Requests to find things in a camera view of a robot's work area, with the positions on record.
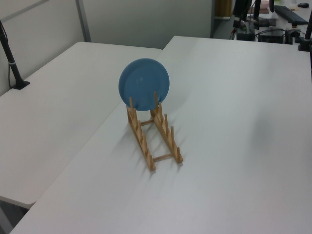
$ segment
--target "wire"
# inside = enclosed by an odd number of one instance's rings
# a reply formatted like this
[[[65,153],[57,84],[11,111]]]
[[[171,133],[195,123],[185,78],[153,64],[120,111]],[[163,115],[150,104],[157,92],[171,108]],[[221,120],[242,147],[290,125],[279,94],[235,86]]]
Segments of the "wire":
[[[258,36],[258,35],[263,34],[263,33],[273,32],[273,31],[284,31],[284,32],[286,32],[286,30],[284,30],[284,29],[268,29],[268,30],[264,30],[260,33],[257,33],[255,36]]]
[[[254,1],[253,5],[252,5],[252,6],[251,6],[251,8],[250,8],[250,15],[249,15],[249,28],[250,28],[250,22],[252,21],[252,11],[254,12],[254,9],[253,9],[254,5],[255,5],[255,1]]]
[[[5,29],[4,29],[4,26],[3,26],[2,24],[1,24],[1,28],[2,28],[2,30],[3,30],[3,32],[4,32],[6,41],[8,41],[8,36],[7,36],[7,34],[6,34],[6,31],[5,31]]]
[[[10,86],[10,89],[12,89],[11,82],[10,82],[10,64],[9,64],[9,86]]]
[[[229,40],[231,40],[231,37],[234,36],[235,32],[236,32],[236,28],[234,28],[234,29],[231,31]]]

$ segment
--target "table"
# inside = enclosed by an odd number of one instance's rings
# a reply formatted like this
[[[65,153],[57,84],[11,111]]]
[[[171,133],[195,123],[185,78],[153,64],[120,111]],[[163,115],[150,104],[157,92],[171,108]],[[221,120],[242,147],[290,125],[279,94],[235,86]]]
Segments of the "table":
[[[310,5],[309,8],[300,8],[300,7],[297,7],[295,5],[295,9],[298,9],[298,10],[296,10],[294,12],[297,15],[299,15],[300,17],[302,17],[303,19],[305,19],[306,21],[309,21],[311,10],[312,10],[312,0],[306,0],[306,1],[297,0],[297,3],[301,3],[301,2],[308,2]],[[293,6],[289,0],[281,0],[280,2],[276,1],[276,2],[274,2],[274,4],[275,5],[283,5],[283,6],[290,8],[290,9]],[[292,28],[291,23],[288,23],[284,18],[280,17],[277,13],[274,13],[274,15],[277,16],[277,18],[278,18],[278,20],[276,21],[277,27],[280,27],[283,29],[286,29],[286,28],[291,29]],[[297,29],[301,29],[301,31],[305,33],[307,30],[307,25],[298,25]]]
[[[300,8],[300,7],[295,7],[297,10],[294,11],[297,15],[299,15],[300,17],[302,17],[303,19],[305,19],[306,21],[309,21],[310,18],[310,14],[311,14],[311,9],[312,9],[312,0],[306,0],[304,2],[308,2],[310,7],[309,8]],[[282,5],[282,6],[286,6],[288,8],[294,7],[294,5],[290,2],[290,0],[280,0],[280,1],[275,1],[274,5]],[[284,18],[282,18],[281,16],[279,16],[276,12],[269,12],[269,14],[259,14],[260,17],[265,18],[265,19],[276,19],[276,27],[282,28],[282,29],[297,29],[297,30],[301,30],[303,33],[306,33],[307,30],[307,25],[298,25],[296,28],[292,28],[292,24],[288,23],[287,20],[285,20]],[[295,43],[294,42],[294,38],[293,38],[293,45],[298,46],[299,43]]]
[[[120,102],[122,70],[159,49],[79,42],[0,98],[0,200],[30,208]]]
[[[150,172],[121,102],[12,234],[310,233],[310,54],[174,37],[157,60],[170,76],[162,107],[183,164]]]

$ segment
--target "wooden peg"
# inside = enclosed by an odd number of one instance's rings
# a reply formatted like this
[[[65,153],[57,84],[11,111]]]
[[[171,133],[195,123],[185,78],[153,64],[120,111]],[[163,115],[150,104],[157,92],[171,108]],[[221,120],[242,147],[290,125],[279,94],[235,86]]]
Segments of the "wooden peg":
[[[144,145],[144,154],[147,156],[147,142],[146,142],[146,136],[143,134],[143,145]]]
[[[175,146],[175,137],[174,137],[174,127],[171,126],[171,144],[172,144],[172,148],[174,148]]]
[[[143,135],[142,135],[142,127],[141,127],[141,121],[140,120],[137,122],[137,125],[138,125],[138,132],[139,132],[139,140],[142,143]]]
[[[132,102],[132,97],[130,97],[130,108],[131,108],[131,116],[133,116],[133,102]]]
[[[167,114],[165,114],[165,125],[166,125],[166,136],[167,136],[169,132]]]
[[[176,153],[177,153],[177,159],[180,160],[180,158],[181,158],[181,157],[180,157],[180,155],[181,155],[181,154],[180,154],[180,147],[177,147]]]
[[[154,163],[154,161],[153,161],[152,155],[150,155],[149,161],[150,161],[150,168],[153,168],[153,163]]]
[[[161,101],[159,102],[159,117],[160,117],[160,123],[162,124],[162,122],[163,122],[163,117],[162,117]]]
[[[155,110],[158,110],[158,101],[157,101],[157,93],[154,91],[154,99],[155,99]]]
[[[137,130],[138,123],[137,123],[137,110],[136,110],[136,108],[133,110],[133,113],[134,113],[134,121],[133,121],[133,123],[134,123],[134,126],[135,126],[136,130]]]

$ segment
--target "electronic equipment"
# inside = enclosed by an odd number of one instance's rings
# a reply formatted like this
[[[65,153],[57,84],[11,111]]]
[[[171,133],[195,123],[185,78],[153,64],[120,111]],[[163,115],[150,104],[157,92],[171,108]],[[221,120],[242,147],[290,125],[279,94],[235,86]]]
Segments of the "electronic equipment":
[[[299,3],[298,4],[298,7],[302,7],[302,8],[308,8],[309,7],[309,4],[308,3]]]
[[[283,44],[284,31],[277,27],[260,27],[258,42]]]
[[[303,18],[297,15],[295,12],[291,11],[286,6],[275,6],[275,12],[282,18],[288,20],[293,26],[308,24]]]
[[[233,22],[234,28],[239,28],[240,22],[246,20],[247,13],[251,5],[252,0],[236,0],[233,10],[233,15],[235,16]]]
[[[1,23],[0,20],[0,41],[3,47],[3,50],[5,52],[5,55],[9,61],[9,65],[12,69],[12,72],[14,74],[15,77],[15,81],[16,84],[14,86],[12,86],[13,89],[22,89],[24,87],[26,87],[28,84],[30,84],[30,82],[28,81],[24,81],[21,77],[20,77],[20,72],[18,70],[18,67],[16,66],[15,60],[13,58],[10,46],[9,46],[9,42],[8,42],[8,38],[5,32],[5,29]]]
[[[237,40],[246,40],[246,41],[254,41],[255,33],[254,33],[254,24],[250,22],[241,22],[241,24],[245,25],[245,27],[239,27],[236,30],[236,39]]]
[[[255,0],[253,17],[252,17],[252,19],[249,19],[254,23],[254,27],[256,29],[258,29],[259,27],[269,27],[270,26],[270,22],[268,19],[263,19],[263,18],[259,17],[260,5],[261,5],[261,0]],[[274,12],[274,0],[269,1],[269,8],[270,8],[271,12]]]
[[[312,33],[312,11],[310,13],[309,23],[304,39],[300,42],[300,45],[298,46],[299,51],[311,52],[311,33]]]
[[[271,12],[274,12],[274,0],[269,0],[269,9]]]

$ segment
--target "black stand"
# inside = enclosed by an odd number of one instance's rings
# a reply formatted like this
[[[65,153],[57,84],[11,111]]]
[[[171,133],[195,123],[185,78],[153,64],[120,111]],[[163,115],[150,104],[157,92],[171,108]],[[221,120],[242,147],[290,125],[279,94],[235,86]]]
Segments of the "black stand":
[[[4,49],[5,55],[9,61],[9,65],[10,65],[12,72],[14,74],[14,77],[15,77],[16,83],[12,88],[20,90],[20,89],[26,87],[27,85],[29,85],[30,82],[24,81],[20,77],[20,72],[18,70],[18,67],[16,66],[16,63],[15,63],[14,57],[12,55],[11,49],[9,47],[9,42],[8,42],[7,37],[6,37],[6,33],[5,33],[5,30],[4,30],[4,27],[1,23],[1,21],[0,21],[0,41],[1,41],[2,47]]]
[[[310,19],[306,31],[306,35],[304,36],[304,39],[300,42],[300,45],[298,46],[299,51],[311,51],[311,43],[310,43],[310,37],[312,32],[312,11],[310,13]]]

